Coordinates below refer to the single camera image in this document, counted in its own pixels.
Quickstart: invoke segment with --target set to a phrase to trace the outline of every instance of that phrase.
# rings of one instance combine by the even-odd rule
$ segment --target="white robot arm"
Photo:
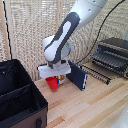
[[[56,35],[43,39],[44,56],[48,63],[38,67],[41,78],[71,72],[65,57],[73,50],[73,46],[67,40],[73,32],[91,22],[99,14],[106,2],[107,0],[76,0]]]
[[[101,11],[107,0],[77,0],[49,44],[44,44],[44,56],[48,63],[56,64],[68,55],[61,53],[74,31],[91,22]]]

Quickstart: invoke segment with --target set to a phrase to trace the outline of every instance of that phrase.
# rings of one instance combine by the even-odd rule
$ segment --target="black storage bin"
[[[0,63],[0,128],[45,128],[48,103],[18,60]]]

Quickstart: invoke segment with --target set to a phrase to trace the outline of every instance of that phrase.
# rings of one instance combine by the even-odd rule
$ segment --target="woven wall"
[[[62,10],[62,19],[64,19],[67,14],[69,14],[70,9],[72,8],[73,4],[76,0],[63,0],[63,10]],[[77,32],[73,33],[70,37],[70,41],[74,46],[73,52],[69,55],[68,59],[72,62],[77,62],[82,59],[87,54],[87,49],[90,47],[89,40],[90,34],[92,29],[93,21],[82,27]]]
[[[46,61],[42,39],[55,34],[56,0],[10,0],[16,58],[32,79],[39,79],[37,67]]]
[[[7,60],[1,6],[0,4],[0,62]]]
[[[108,0],[101,13],[95,18],[95,25],[92,31],[90,44],[94,43],[99,28],[108,12],[121,0]],[[104,23],[98,40],[111,37],[124,39],[128,29],[128,1],[120,4],[107,18]]]

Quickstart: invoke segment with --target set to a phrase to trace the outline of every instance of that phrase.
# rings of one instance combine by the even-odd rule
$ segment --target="red cup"
[[[58,88],[58,83],[57,83],[56,76],[46,78],[45,80],[48,83],[51,90],[56,90]]]

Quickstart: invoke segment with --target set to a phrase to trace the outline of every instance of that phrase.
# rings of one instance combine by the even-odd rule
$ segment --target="wicker background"
[[[99,28],[108,12],[121,0],[108,0],[101,13],[95,18],[90,44],[94,43]],[[111,37],[124,39],[128,30],[128,1],[120,4],[107,18],[104,23],[98,40]]]
[[[7,53],[5,48],[5,38],[4,38],[4,30],[3,30],[3,20],[2,20],[2,11],[0,9],[0,62],[7,60]]]
[[[45,63],[42,39],[55,34],[56,0],[10,0],[16,58],[32,79],[39,79],[37,67]]]
[[[45,63],[42,39],[55,34],[56,28],[69,13],[75,0],[6,0],[10,1],[14,51],[32,79],[39,79],[37,67]],[[121,0],[108,0],[101,13],[88,25],[72,34],[74,50],[68,59],[74,63],[82,59],[92,47],[99,27],[107,13]],[[124,39],[128,30],[128,1],[121,4],[105,22],[100,37]],[[0,61],[6,59],[0,22]]]

